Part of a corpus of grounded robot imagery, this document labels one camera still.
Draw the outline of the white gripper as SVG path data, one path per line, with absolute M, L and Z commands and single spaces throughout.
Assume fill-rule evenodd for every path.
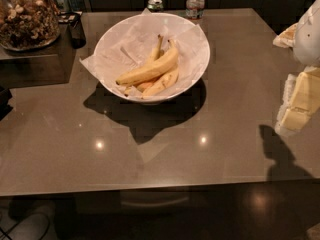
M 304 65 L 320 66 L 320 0 L 315 0 L 297 23 L 279 35 L 273 44 L 292 48 Z M 320 108 L 320 68 L 306 67 L 298 76 L 289 74 L 284 85 L 275 132 L 292 136 L 300 132 Z

